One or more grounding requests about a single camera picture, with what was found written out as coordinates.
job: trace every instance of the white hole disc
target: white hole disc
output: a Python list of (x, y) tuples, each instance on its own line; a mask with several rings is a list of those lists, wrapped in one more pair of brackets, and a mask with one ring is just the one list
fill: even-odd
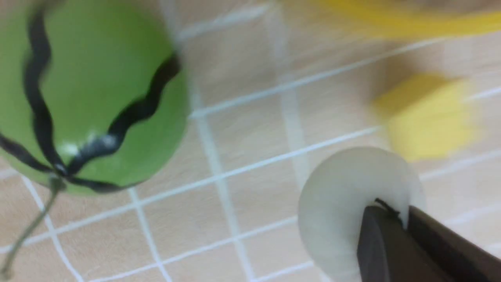
[(425, 210), (419, 177), (404, 159), (378, 148), (340, 151), (310, 175), (299, 200), (299, 229), (306, 250), (334, 281), (359, 275), (357, 245), (364, 209), (380, 198), (400, 211)]

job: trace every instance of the white grout line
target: white grout line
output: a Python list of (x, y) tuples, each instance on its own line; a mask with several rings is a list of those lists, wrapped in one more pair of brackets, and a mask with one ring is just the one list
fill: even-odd
[(238, 24), (257, 19), (264, 15), (269, 8), (269, 4), (262, 4), (259, 6), (248, 7), (238, 11), (230, 12), (211, 21), (193, 24), (183, 29), (179, 33), (179, 40), (186, 41), (209, 31), (219, 30), (232, 24)]
[(126, 213), (128, 211), (131, 211), (133, 209), (134, 209), (134, 205), (133, 204), (128, 204), (128, 205), (125, 205), (125, 206), (122, 206), (122, 207), (119, 207), (119, 208), (116, 208), (116, 209), (112, 209), (110, 211), (106, 211), (106, 212), (103, 212), (103, 213), (100, 213), (100, 214), (88, 217), (86, 219), (83, 219), (83, 220), (80, 220), (80, 221), (75, 221), (75, 222), (72, 222), (72, 223), (70, 223), (68, 225), (59, 227), (59, 228), (56, 229), (56, 233), (57, 234), (61, 234), (61, 233), (65, 233), (65, 232), (68, 232), (68, 231), (71, 231), (71, 230), (75, 230), (75, 229), (78, 229), (80, 227), (89, 225), (91, 223), (99, 222), (101, 220), (104, 220), (104, 219), (107, 219), (107, 218), (110, 218), (110, 217), (121, 215), (121, 214)]
[(12, 177), (16, 174), (18, 174), (18, 172), (13, 170), (13, 169), (2, 170), (2, 171), (0, 171), (0, 180), (7, 179), (7, 178)]
[(490, 152), (487, 152), (484, 154), (480, 154), (480, 155), (472, 157), (472, 158), (461, 160), (461, 161), (459, 161), (459, 165), (463, 166), (463, 167), (469, 167), (471, 165), (475, 165), (475, 164), (485, 162), (485, 161), (494, 160), (494, 159), (497, 159), (499, 157), (501, 157), (501, 150), (493, 150), (493, 151), (490, 151)]
[(256, 236), (256, 235), (268, 232), (268, 231), (272, 231), (272, 230), (278, 229), (278, 228), (283, 227), (283, 226), (294, 224), (297, 221), (298, 221), (298, 217), (297, 216), (286, 218), (284, 220), (280, 220), (280, 221), (277, 221), (275, 223), (272, 223), (272, 224), (260, 227), (258, 229), (254, 229), (252, 231), (246, 232), (246, 233), (238, 236), (238, 239), (246, 239), (246, 238), (249, 238), (249, 237), (253, 237), (253, 236)]
[(458, 224), (463, 224), (463, 223), (468, 223), (479, 216), (486, 215), (489, 213), (501, 211), (501, 204), (498, 205), (491, 205), (487, 207), (482, 207), (482, 208), (477, 208), (474, 210), (470, 210), (468, 212), (465, 212), (453, 219), (447, 220), (444, 225), (451, 226), (451, 225), (458, 225)]
[[(31, 181), (23, 176), (22, 177), (23, 182), (26, 186), (26, 188), (29, 190), (31, 195), (33, 196), (35, 202), (37, 203), (38, 208), (42, 211), (45, 206), (42, 200), (40, 199), (40, 196), (38, 195), (35, 187), (33, 186), (33, 183)], [(68, 270), (73, 274), (73, 276), (77, 279), (78, 282), (84, 282), (84, 279), (82, 276), (78, 273), (78, 271), (71, 265), (70, 261), (68, 260), (68, 257), (66, 257), (66, 254), (64, 253), (63, 247), (61, 246), (61, 242), (59, 242), (58, 236), (54, 230), (54, 225), (52, 224), (52, 220), (49, 215), (45, 216), (45, 225), (47, 226), (47, 229), (49, 230), (49, 235), (52, 239), (52, 242), (54, 243), (54, 247), (56, 248), (57, 253), (61, 257), (61, 260), (63, 263), (66, 265)]]
[(292, 273), (295, 273), (295, 272), (298, 272), (298, 271), (301, 271), (301, 270), (304, 270), (304, 269), (312, 268), (313, 266), (314, 266), (313, 262), (312, 261), (308, 261), (308, 262), (301, 263), (299, 265), (296, 265), (296, 266), (293, 266), (293, 267), (289, 267), (289, 268), (277, 271), (275, 273), (263, 276), (261, 278), (255, 279), (254, 282), (270, 281), (270, 280), (278, 278), (280, 276), (284, 276), (284, 275), (292, 274)]
[[(276, 8), (273, 13), (265, 16), (268, 41), (271, 42), (275, 69), (279, 77), (279, 85), (290, 83), (294, 80), (291, 73), (291, 60), (289, 55), (289, 29), (285, 26), (282, 10)], [(306, 146), (303, 126), (301, 125), (298, 93), (295, 88), (280, 93), (282, 117), (284, 119), (287, 142), (290, 151), (295, 151)], [(310, 173), (310, 164), (307, 156), (301, 155), (292, 160), (294, 174), (298, 188), (303, 187)]]
[(458, 169), (459, 169), (459, 165), (457, 163), (454, 163), (451, 165), (447, 165), (446, 167), (441, 168), (441, 169), (437, 169), (437, 170), (433, 170), (433, 171), (430, 171), (427, 173), (423, 173), (423, 174), (419, 175), (419, 179), (422, 182), (428, 181), (430, 179), (434, 179), (434, 178), (442, 176), (442, 175), (453, 173), (453, 172), (457, 171)]
[[(198, 255), (198, 254), (201, 254), (201, 253), (204, 253), (204, 252), (207, 252), (207, 251), (211, 251), (211, 250), (217, 249), (217, 248), (222, 247), (224, 245), (228, 245), (228, 244), (234, 243), (235, 240), (241, 240), (241, 239), (245, 239), (245, 238), (248, 238), (248, 237), (259, 235), (259, 234), (262, 234), (262, 233), (265, 233), (265, 232), (268, 232), (268, 231), (272, 231), (272, 230), (278, 229), (280, 227), (293, 224), (296, 221), (297, 221), (297, 217), (291, 217), (291, 218), (288, 218), (288, 219), (285, 219), (285, 220), (282, 220), (282, 221), (279, 221), (279, 222), (276, 222), (276, 223), (273, 223), (273, 224), (270, 224), (270, 225), (267, 225), (267, 226), (263, 226), (261, 228), (255, 229), (255, 230), (252, 230), (250, 232), (246, 232), (244, 234), (241, 234), (241, 235), (237, 236), (236, 238), (232, 237), (232, 238), (228, 238), (228, 239), (225, 239), (225, 240), (221, 240), (221, 241), (215, 242), (213, 244), (210, 244), (210, 245), (207, 245), (207, 246), (204, 246), (204, 247), (201, 247), (201, 248), (198, 248), (198, 249), (195, 249), (195, 250), (191, 250), (191, 251), (182, 253), (180, 255), (174, 256), (174, 257), (171, 257), (169, 259), (164, 260), (162, 262), (162, 264), (170, 264), (170, 263), (173, 263), (173, 262), (177, 262), (177, 261), (183, 260), (185, 258), (191, 257), (193, 255)], [(147, 266), (143, 266), (143, 267), (140, 267), (138, 269), (131, 270), (131, 271), (128, 271), (128, 272), (125, 272), (125, 273), (117, 274), (117, 275), (114, 275), (114, 276), (111, 276), (111, 277), (105, 277), (105, 278), (100, 278), (100, 279), (92, 280), (91, 282), (104, 282), (104, 281), (116, 280), (116, 279), (124, 278), (124, 277), (130, 276), (130, 275), (133, 275), (133, 274), (137, 274), (137, 273), (140, 273), (140, 272), (143, 272), (145, 270), (152, 269), (152, 268), (155, 268), (155, 267), (157, 267), (157, 264), (153, 263), (153, 264), (150, 264), (150, 265), (147, 265)]]
[(198, 255), (198, 254), (201, 254), (203, 252), (215, 250), (215, 249), (217, 249), (219, 247), (222, 247), (224, 245), (231, 244), (234, 241), (235, 240), (233, 238), (221, 240), (221, 241), (218, 241), (216, 243), (210, 244), (208, 246), (205, 246), (205, 247), (202, 247), (202, 248), (198, 248), (198, 249), (195, 249), (195, 250), (191, 250), (191, 251), (187, 251), (187, 252), (182, 253), (180, 255), (171, 257), (169, 259), (164, 260), (163, 263), (164, 264), (169, 264), (169, 263), (173, 263), (173, 262), (176, 262), (176, 261), (180, 261), (182, 259), (188, 258), (188, 257), (193, 256), (193, 255)]
[(322, 271), (320, 272), (320, 281), (321, 282), (332, 282), (332, 280)]
[(129, 195), (132, 200), (132, 204), (134, 205), (137, 215), (139, 217), (139, 222), (141, 224), (141, 229), (143, 230), (144, 236), (146, 237), (146, 242), (148, 243), (148, 247), (150, 248), (151, 254), (153, 255), (153, 259), (155, 260), (158, 269), (162, 273), (162, 276), (167, 282), (172, 282), (172, 278), (165, 270), (165, 267), (162, 264), (162, 260), (160, 259), (160, 255), (158, 254), (158, 249), (153, 240), (153, 235), (151, 234), (150, 227), (148, 225), (148, 221), (146, 220), (146, 216), (144, 215), (144, 210), (142, 206), (139, 204), (139, 197), (137, 196), (136, 188), (129, 189)]
[(497, 96), (499, 93), (501, 93), (501, 87), (496, 87), (496, 88), (489, 89), (487, 91), (475, 94), (475, 95), (467, 98), (466, 100), (467, 101), (475, 101), (475, 100), (479, 100), (479, 99), (491, 98), (491, 97)]
[(138, 268), (138, 269), (134, 269), (134, 270), (131, 270), (131, 271), (128, 271), (128, 272), (117, 274), (115, 276), (94, 279), (94, 280), (90, 280), (89, 282), (106, 282), (106, 281), (118, 280), (118, 279), (122, 279), (122, 278), (125, 278), (125, 277), (129, 277), (129, 276), (141, 273), (143, 271), (150, 270), (150, 269), (155, 268), (155, 267), (157, 267), (157, 264), (153, 263), (153, 264), (150, 264), (150, 265), (147, 265), (147, 266), (143, 266), (143, 267)]
[(306, 84), (313, 83), (313, 82), (316, 82), (316, 81), (319, 81), (322, 79), (326, 79), (326, 78), (335, 76), (337, 74), (340, 74), (340, 73), (343, 73), (346, 71), (350, 71), (350, 70), (353, 70), (353, 69), (356, 69), (356, 68), (359, 68), (362, 66), (366, 66), (366, 65), (375, 63), (377, 61), (380, 61), (380, 60), (383, 60), (383, 59), (386, 59), (386, 58), (389, 58), (389, 57), (392, 57), (395, 55), (399, 55), (399, 54), (402, 54), (402, 53), (405, 53), (405, 52), (408, 52), (411, 50), (419, 49), (421, 47), (431, 45), (431, 44), (436, 43), (438, 41), (439, 40), (425, 41), (425, 42), (419, 42), (419, 43), (407, 45), (407, 46), (404, 46), (401, 48), (397, 48), (397, 49), (382, 53), (378, 56), (374, 56), (374, 57), (369, 58), (369, 59), (364, 59), (364, 60), (361, 60), (359, 62), (349, 64), (349, 65), (346, 65), (346, 66), (343, 66), (343, 67), (340, 67), (340, 68), (337, 68), (334, 70), (320, 72), (320, 73), (315, 74), (315, 75), (311, 75), (311, 76), (307, 76), (307, 77), (298, 79), (298, 80), (291, 82), (291, 83), (279, 85), (279, 86), (276, 86), (276, 87), (273, 87), (270, 89), (266, 89), (266, 90), (263, 90), (260, 92), (256, 92), (256, 93), (253, 93), (250, 95), (238, 97), (238, 98), (235, 98), (233, 100), (228, 100), (228, 101), (222, 102), (222, 103), (214, 105), (214, 106), (206, 107), (203, 109), (197, 109), (191, 115), (191, 117), (195, 118), (195, 117), (199, 117), (199, 116), (212, 114), (212, 113), (219, 112), (219, 111), (222, 111), (222, 110), (227, 109), (227, 108), (235, 107), (238, 105), (243, 105), (243, 104), (249, 103), (251, 101), (262, 99), (262, 98), (265, 98), (265, 97), (268, 97), (271, 95), (276, 95), (278, 93), (285, 92), (285, 91), (294, 89), (296, 87), (304, 86)]
[(491, 250), (500, 250), (501, 249), (501, 243), (496, 243), (496, 244), (491, 244), (486, 247), (487, 249)]
[(278, 156), (275, 156), (275, 157), (272, 157), (272, 158), (269, 158), (269, 159), (266, 159), (266, 160), (263, 160), (263, 161), (260, 161), (260, 162), (257, 162), (257, 163), (245, 166), (245, 167), (241, 167), (239, 169), (235, 169), (235, 170), (223, 173), (219, 177), (221, 177), (221, 178), (227, 178), (227, 177), (234, 176), (234, 175), (237, 175), (237, 174), (241, 174), (241, 173), (244, 173), (244, 172), (247, 172), (247, 171), (251, 171), (251, 170), (254, 170), (254, 169), (257, 169), (257, 168), (261, 168), (261, 167), (264, 167), (264, 166), (267, 166), (267, 165), (270, 165), (270, 164), (273, 164), (273, 163), (276, 163), (276, 162), (279, 162), (279, 161), (287, 160), (287, 159), (290, 159), (290, 158), (293, 158), (293, 157), (300, 156), (302, 154), (306, 154), (308, 152), (311, 152), (311, 151), (314, 151), (314, 150), (317, 150), (317, 149), (320, 149), (320, 148), (324, 148), (324, 147), (327, 147), (327, 146), (330, 146), (330, 145), (341, 143), (341, 142), (344, 142), (344, 141), (347, 141), (347, 140), (351, 140), (351, 139), (354, 139), (354, 138), (357, 138), (357, 137), (361, 137), (361, 136), (364, 136), (364, 135), (369, 135), (371, 133), (376, 132), (377, 129), (378, 129), (378, 127), (372, 127), (372, 128), (367, 128), (367, 129), (363, 129), (363, 130), (360, 130), (360, 131), (356, 131), (356, 132), (353, 132), (353, 133), (349, 133), (349, 134), (346, 134), (346, 135), (343, 135), (343, 136), (339, 136), (339, 137), (336, 137), (336, 138), (333, 138), (333, 139), (330, 139), (330, 140), (327, 140), (327, 141), (324, 141), (324, 142), (320, 142), (320, 143), (317, 143), (317, 144), (314, 144), (314, 145), (310, 145), (308, 147), (305, 147), (305, 148), (302, 148), (302, 149), (299, 149), (299, 150), (296, 150), (296, 151), (292, 151), (292, 152), (289, 152), (289, 153), (286, 153), (286, 154), (278, 155)]
[[(193, 97), (194, 108), (199, 107), (201, 105), (201, 98), (198, 91), (195, 91), (192, 97)], [(196, 124), (198, 127), (198, 132), (200, 134), (200, 139), (202, 141), (203, 150), (205, 151), (205, 155), (207, 156), (207, 160), (209, 162), (210, 170), (213, 175), (221, 175), (222, 174), (221, 162), (219, 160), (219, 156), (217, 154), (217, 147), (214, 142), (214, 138), (212, 137), (212, 133), (210, 132), (210, 127), (208, 125), (206, 118), (205, 117), (197, 118)], [(221, 200), (224, 214), (226, 216), (226, 220), (228, 221), (231, 235), (233, 238), (236, 238), (237, 236), (240, 235), (240, 227), (238, 224), (238, 219), (236, 217), (233, 203), (231, 201), (231, 196), (228, 191), (228, 185), (224, 178), (217, 179), (215, 184), (217, 187), (219, 198)], [(252, 281), (252, 279), (254, 278), (254, 271), (252, 269), (251, 263), (249, 262), (247, 256), (247, 250), (245, 249), (244, 244), (239, 239), (235, 239), (234, 244), (238, 258), (240, 259), (240, 263), (245, 272), (247, 281)]]
[[(49, 239), (49, 238), (51, 238), (51, 235), (48, 232), (40, 234), (40, 235), (35, 235), (33, 237), (26, 239), (23, 246), (35, 244), (35, 243), (41, 242), (41, 241)], [(0, 254), (8, 253), (11, 251), (11, 249), (12, 249), (12, 246), (0, 247)]]
[(178, 195), (178, 194), (181, 194), (181, 193), (184, 193), (184, 192), (187, 192), (187, 191), (191, 191), (193, 189), (197, 189), (197, 188), (203, 187), (205, 185), (214, 183), (218, 179), (219, 179), (219, 176), (212, 176), (212, 177), (209, 177), (209, 178), (206, 178), (206, 179), (202, 179), (200, 181), (197, 181), (197, 182), (194, 182), (194, 183), (190, 183), (190, 184), (184, 185), (182, 187), (179, 187), (179, 188), (176, 188), (176, 189), (172, 189), (172, 190), (169, 190), (169, 191), (165, 191), (165, 192), (157, 194), (155, 196), (151, 196), (149, 198), (143, 199), (143, 200), (141, 200), (140, 204), (142, 206), (149, 205), (149, 204), (151, 204), (153, 202), (156, 202), (156, 201), (168, 198), (168, 197), (172, 197), (174, 195)]

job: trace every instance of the yellow object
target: yellow object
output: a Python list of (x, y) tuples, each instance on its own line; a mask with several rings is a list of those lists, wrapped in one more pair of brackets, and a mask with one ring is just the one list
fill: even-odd
[(448, 157), (474, 140), (466, 81), (422, 74), (374, 102), (393, 149), (408, 161)]
[(334, 12), (377, 37), (431, 39), (477, 35), (501, 30), (501, 13), (453, 15), (405, 11), (388, 0), (319, 0)]

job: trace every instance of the green ball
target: green ball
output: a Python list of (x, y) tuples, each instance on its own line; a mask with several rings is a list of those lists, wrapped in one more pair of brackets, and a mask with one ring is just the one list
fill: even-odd
[(65, 0), (0, 23), (0, 155), (67, 192), (119, 191), (158, 172), (189, 111), (161, 24), (123, 0)]

